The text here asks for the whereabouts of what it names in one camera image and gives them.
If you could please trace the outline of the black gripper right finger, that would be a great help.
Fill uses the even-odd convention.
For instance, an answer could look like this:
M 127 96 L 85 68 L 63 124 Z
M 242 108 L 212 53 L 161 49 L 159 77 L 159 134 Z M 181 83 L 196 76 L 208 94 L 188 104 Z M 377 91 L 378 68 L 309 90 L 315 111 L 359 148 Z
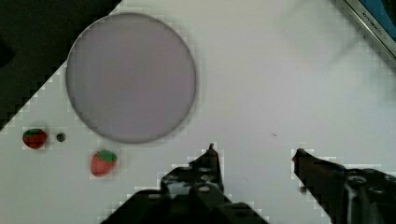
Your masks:
M 332 224 L 396 224 L 396 182 L 376 169 L 351 168 L 319 159 L 302 148 L 294 173 Z

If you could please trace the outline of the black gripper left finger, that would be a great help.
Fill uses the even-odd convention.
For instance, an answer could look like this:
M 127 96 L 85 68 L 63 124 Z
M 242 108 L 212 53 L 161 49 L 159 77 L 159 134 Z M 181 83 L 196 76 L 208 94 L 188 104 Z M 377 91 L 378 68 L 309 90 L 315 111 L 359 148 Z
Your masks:
M 186 167 L 161 179 L 158 189 L 135 193 L 100 224 L 268 224 L 246 203 L 224 194 L 219 154 L 210 145 Z

